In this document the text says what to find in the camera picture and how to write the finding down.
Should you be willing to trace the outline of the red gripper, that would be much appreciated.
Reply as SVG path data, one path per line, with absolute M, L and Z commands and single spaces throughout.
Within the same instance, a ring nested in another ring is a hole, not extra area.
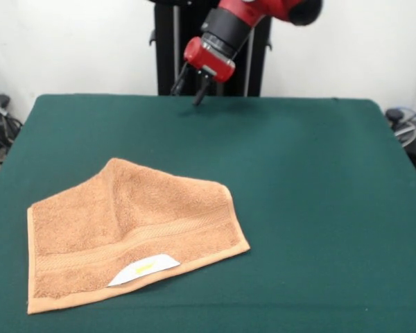
M 209 91 L 211 77 L 219 83 L 228 81 L 236 65 L 201 37 L 192 38 L 184 50 L 185 63 L 171 88 L 171 96 L 179 96 L 185 84 L 189 71 L 189 64 L 199 70 L 196 79 L 196 95 L 193 105 L 200 105 Z

